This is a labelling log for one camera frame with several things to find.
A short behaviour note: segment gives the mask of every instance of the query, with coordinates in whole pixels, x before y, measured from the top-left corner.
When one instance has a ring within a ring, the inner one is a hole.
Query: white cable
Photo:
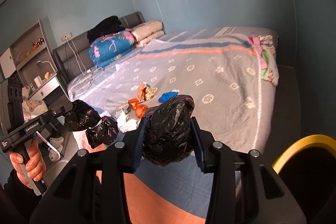
[[[85,67],[85,65],[84,65],[84,63],[83,63],[83,61],[82,61],[82,59],[81,59],[81,56],[80,56],[79,53],[78,53],[78,50],[77,50],[77,48],[76,48],[76,45],[74,44],[74,41],[73,41],[72,39],[71,39],[71,42],[72,42],[73,46],[75,47],[76,53],[78,54],[78,57],[79,57],[79,60],[82,62],[82,65],[83,65],[84,69],[87,71],[87,69],[86,69],[86,67]]]
[[[78,80],[77,78],[75,78],[75,79],[73,80],[73,82],[72,82],[72,86],[71,86],[71,88],[68,90],[68,94],[69,94],[69,96],[72,96],[72,92],[71,92],[71,91],[72,91],[75,87],[77,87],[77,86],[80,85],[81,83],[84,83],[84,82],[86,82],[86,81],[88,80],[87,82],[89,83],[89,85],[88,85],[87,89],[86,89],[85,91],[83,91],[82,93],[80,93],[80,94],[75,94],[76,97],[83,95],[83,94],[90,88],[92,81],[93,81],[96,77],[98,77],[102,72],[103,72],[103,68],[98,68],[98,69],[96,69],[95,71],[91,72],[91,73],[90,73],[89,75],[87,75],[86,77],[84,77],[83,79]]]
[[[66,41],[66,43],[68,43],[70,49],[72,50],[73,54],[75,55],[77,64],[78,64],[78,66],[79,66],[79,69],[81,70],[82,74],[85,75],[84,72],[83,72],[83,70],[82,70],[82,68],[81,68],[81,66],[80,66],[80,64],[79,64],[79,62],[78,62],[77,55],[76,55],[75,51],[74,51],[73,48],[70,46],[70,43],[68,42],[68,40],[65,40],[65,41]]]

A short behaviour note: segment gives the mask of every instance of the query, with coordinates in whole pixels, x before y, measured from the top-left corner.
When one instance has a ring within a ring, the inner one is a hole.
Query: yellow ring
[[[336,158],[336,141],[333,138],[326,135],[310,135],[298,140],[287,148],[287,150],[273,163],[272,167],[275,172],[279,174],[281,169],[293,156],[309,147],[325,148]]]

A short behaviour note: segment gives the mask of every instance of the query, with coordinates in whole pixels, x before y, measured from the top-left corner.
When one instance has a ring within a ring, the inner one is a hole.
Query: blue glove
[[[171,97],[174,97],[175,95],[178,95],[178,92],[174,92],[174,91],[166,92],[162,94],[161,97],[159,98],[159,103],[164,103],[168,101],[168,99],[170,99]]]

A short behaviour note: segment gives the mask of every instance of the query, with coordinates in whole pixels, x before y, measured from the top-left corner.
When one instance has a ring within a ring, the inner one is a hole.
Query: black plastic bag
[[[117,121],[112,117],[101,118],[98,112],[87,103],[76,100],[72,110],[64,119],[64,129],[67,131],[86,130],[86,137],[92,149],[102,143],[110,145],[118,135]]]
[[[143,156],[162,166],[188,157],[193,150],[190,132],[193,110],[194,100],[189,95],[176,95],[146,110]]]
[[[72,110],[64,119],[64,128],[67,131],[82,131],[96,126],[101,120],[98,112],[81,100],[72,103]]]
[[[118,135],[117,121],[112,117],[104,116],[101,123],[94,128],[86,130],[86,138],[92,149],[102,143],[110,145]]]

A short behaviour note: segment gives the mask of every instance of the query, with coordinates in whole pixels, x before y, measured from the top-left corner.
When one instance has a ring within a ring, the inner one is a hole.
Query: floor
[[[300,101],[295,70],[284,66],[279,66],[278,69],[280,79],[274,102],[272,129],[263,154],[270,164],[299,139]],[[48,185],[54,181],[77,151],[76,140],[73,134],[70,134],[64,158],[44,176]]]

